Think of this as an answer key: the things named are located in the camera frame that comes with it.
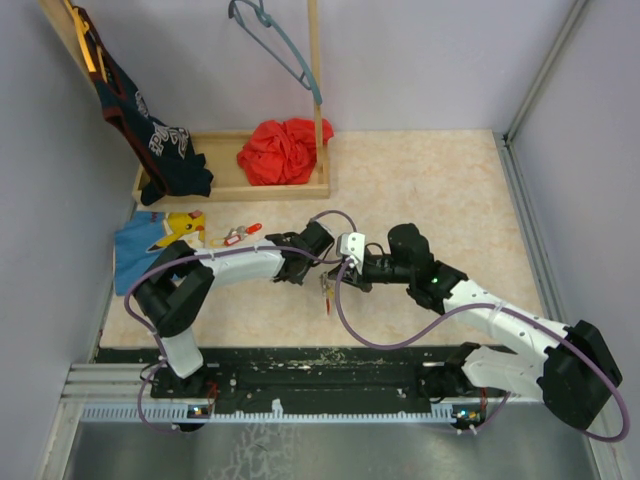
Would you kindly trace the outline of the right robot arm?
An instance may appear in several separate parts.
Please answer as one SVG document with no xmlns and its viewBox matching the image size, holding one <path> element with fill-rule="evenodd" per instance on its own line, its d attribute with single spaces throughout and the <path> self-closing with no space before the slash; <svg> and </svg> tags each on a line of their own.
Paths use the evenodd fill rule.
<svg viewBox="0 0 640 480">
<path fill-rule="evenodd" d="M 564 424 L 587 430 L 609 400 L 624 403 L 622 375 L 600 331 L 539 318 L 500 299 L 465 273 L 437 260 L 412 224 L 388 233 L 389 251 L 368 251 L 362 233 L 337 240 L 343 263 L 336 283 L 367 291 L 376 283 L 403 284 L 421 307 L 437 313 L 436 325 L 454 319 L 483 332 L 506 352 L 464 344 L 447 370 L 448 387 L 461 396 L 494 388 L 542 402 Z"/>
</svg>

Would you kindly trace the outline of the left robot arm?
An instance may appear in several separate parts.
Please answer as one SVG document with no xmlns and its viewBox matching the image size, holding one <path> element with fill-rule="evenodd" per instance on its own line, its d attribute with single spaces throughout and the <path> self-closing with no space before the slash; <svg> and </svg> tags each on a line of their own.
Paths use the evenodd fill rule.
<svg viewBox="0 0 640 480">
<path fill-rule="evenodd" d="M 175 241 L 166 247 L 125 294 L 125 309 L 134 300 L 161 355 L 172 370 L 172 383 L 184 395 L 201 394 L 208 384 L 192 325 L 210 290 L 240 282 L 266 279 L 300 285 L 334 245 L 332 232 L 318 221 L 300 233 L 271 234 L 250 246 L 193 249 Z"/>
</svg>

